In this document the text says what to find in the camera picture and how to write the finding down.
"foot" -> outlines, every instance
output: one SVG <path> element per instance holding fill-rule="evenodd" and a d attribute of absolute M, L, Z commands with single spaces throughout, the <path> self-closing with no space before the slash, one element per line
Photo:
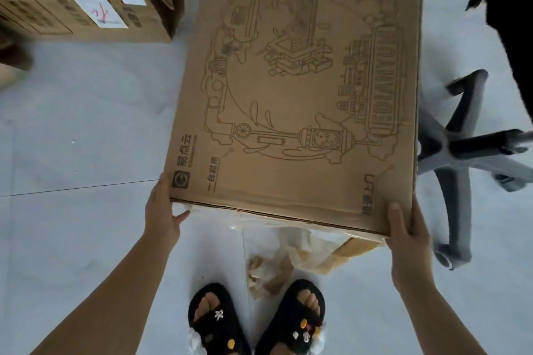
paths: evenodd
<path fill-rule="evenodd" d="M 317 316 L 320 316 L 320 305 L 318 304 L 318 299 L 316 299 L 316 296 L 314 293 L 311 293 L 308 289 L 299 291 L 297 299 L 300 303 L 309 307 L 309 309 L 311 309 Z M 290 351 L 287 345 L 281 342 L 278 342 L 274 346 L 274 348 L 272 348 L 270 355 L 294 355 L 294 354 L 292 353 L 292 351 Z"/>
<path fill-rule="evenodd" d="M 218 300 L 217 295 L 211 292 L 206 293 L 206 295 L 200 301 L 198 308 L 196 309 L 195 318 L 193 322 L 196 323 L 204 314 L 212 310 L 215 310 L 217 306 L 219 305 L 220 305 L 220 300 Z M 239 355 L 239 354 L 237 352 L 232 352 L 230 355 Z"/>

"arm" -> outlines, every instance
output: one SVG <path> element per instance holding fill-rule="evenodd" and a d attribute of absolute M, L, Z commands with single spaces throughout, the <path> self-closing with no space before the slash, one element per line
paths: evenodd
<path fill-rule="evenodd" d="M 145 209 L 143 236 L 110 275 L 31 355 L 134 355 L 170 251 L 189 212 L 172 216 L 162 175 Z"/>
<path fill-rule="evenodd" d="M 416 199 L 411 235 L 398 204 L 390 204 L 389 222 L 392 281 L 407 308 L 424 355 L 486 355 L 436 289 L 431 238 Z"/>

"logo on box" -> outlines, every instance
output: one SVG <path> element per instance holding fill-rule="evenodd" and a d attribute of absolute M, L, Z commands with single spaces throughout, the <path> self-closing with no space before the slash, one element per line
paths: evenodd
<path fill-rule="evenodd" d="M 174 177 L 172 177 L 172 187 L 174 188 L 188 188 L 189 179 L 191 173 L 188 171 L 177 170 L 174 172 Z"/>

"black fabric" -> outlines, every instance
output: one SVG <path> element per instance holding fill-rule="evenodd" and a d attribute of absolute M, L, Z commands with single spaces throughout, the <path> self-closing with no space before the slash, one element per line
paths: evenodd
<path fill-rule="evenodd" d="M 209 292 L 217 296 L 220 305 L 204 314 L 194 323 L 196 309 L 202 298 Z M 220 314 L 220 311 L 222 311 L 222 317 L 217 318 L 217 312 Z M 198 291 L 189 305 L 188 318 L 189 326 L 202 337 L 207 355 L 228 355 L 233 352 L 237 352 L 239 355 L 252 355 L 243 329 L 239 324 L 233 300 L 223 285 L 209 284 Z M 228 348 L 230 339 L 235 341 L 233 349 Z"/>
<path fill-rule="evenodd" d="M 320 317 L 297 299 L 298 292 L 304 290 L 315 294 L 320 306 Z M 307 332 L 312 337 L 316 328 L 322 326 L 325 313 L 326 303 L 320 290 L 310 281 L 297 280 L 285 292 L 274 318 L 257 343 L 255 355 L 269 355 L 278 342 L 287 345 L 296 355 L 307 354 L 311 339 L 305 342 L 304 333 Z M 302 319 L 307 320 L 305 328 L 301 327 Z M 298 333 L 297 338 L 293 337 L 295 331 Z"/>
<path fill-rule="evenodd" d="M 482 0 L 470 0 L 468 8 Z M 520 95 L 533 122 L 533 82 L 529 65 L 533 58 L 530 28 L 530 8 L 533 0 L 485 0 L 487 24 L 494 28 L 502 41 Z"/>

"white tile floor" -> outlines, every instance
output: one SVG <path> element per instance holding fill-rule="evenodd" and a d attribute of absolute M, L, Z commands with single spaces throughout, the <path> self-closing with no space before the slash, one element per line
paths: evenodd
<path fill-rule="evenodd" d="M 445 121 L 456 100 L 443 100 L 442 83 L 483 67 L 490 78 L 477 132 L 531 129 L 496 33 L 484 24 L 482 9 L 464 14 L 466 2 L 424 0 L 424 103 Z M 34 44 L 34 70 L 0 93 L 2 354 L 29 353 L 140 235 L 151 180 L 163 167 L 198 0 L 186 3 L 170 45 Z M 517 159 L 533 165 L 531 152 Z M 474 260 L 454 272 L 436 265 L 436 280 L 489 353 L 527 353 L 533 346 L 533 187 L 508 194 L 488 174 L 471 175 Z M 431 230 L 444 236 L 434 175 L 420 177 L 417 190 Z M 190 296 L 214 280 L 230 289 L 255 343 L 279 300 L 254 302 L 246 288 L 245 261 L 265 248 L 259 242 L 265 244 L 266 233 L 191 217 L 140 353 L 184 353 Z M 327 277 L 309 277 L 327 299 L 327 354 L 419 353 L 390 283 L 387 250 Z"/>

